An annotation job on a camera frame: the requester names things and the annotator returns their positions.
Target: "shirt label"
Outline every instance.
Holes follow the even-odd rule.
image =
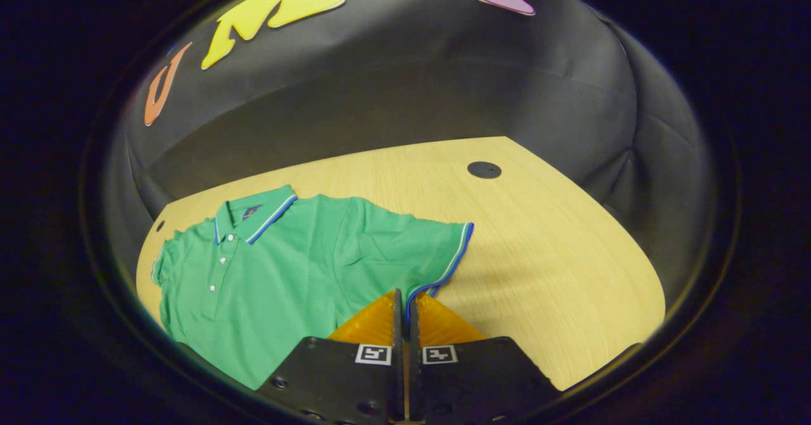
[[[246,209],[245,214],[243,214],[243,220],[246,220],[247,218],[251,217],[251,215],[260,208],[262,208],[262,205],[251,206],[251,208]]]

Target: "light wood surface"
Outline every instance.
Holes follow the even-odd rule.
[[[467,172],[496,163],[497,179]],[[639,246],[596,201],[507,137],[449,140],[301,163],[166,206],[139,257],[136,284],[160,323],[150,281],[163,241],[225,200],[292,185],[299,198],[363,197],[393,212],[475,223],[466,256],[437,298],[488,338],[510,336],[564,390],[644,341],[664,295]],[[164,222],[160,232],[159,223]]]

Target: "shirt placket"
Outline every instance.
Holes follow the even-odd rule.
[[[208,294],[203,301],[203,315],[208,318],[217,318],[217,305],[220,302],[222,283],[232,261],[234,261],[238,243],[239,238],[237,236],[228,234],[215,250],[217,255],[214,258],[214,266],[212,266],[212,274],[208,284]]]

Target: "green polo shirt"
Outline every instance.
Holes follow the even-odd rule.
[[[304,336],[326,338],[374,299],[435,293],[473,224],[359,198],[298,200],[290,186],[223,203],[175,232],[153,266],[166,332],[256,390]]]

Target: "orange soft finger pad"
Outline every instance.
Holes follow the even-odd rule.
[[[353,344],[392,345],[394,340],[394,291],[369,303],[329,336]]]
[[[458,344],[484,339],[484,335],[473,325],[468,324],[431,295],[426,293],[417,295],[417,310],[419,343],[422,346]]]

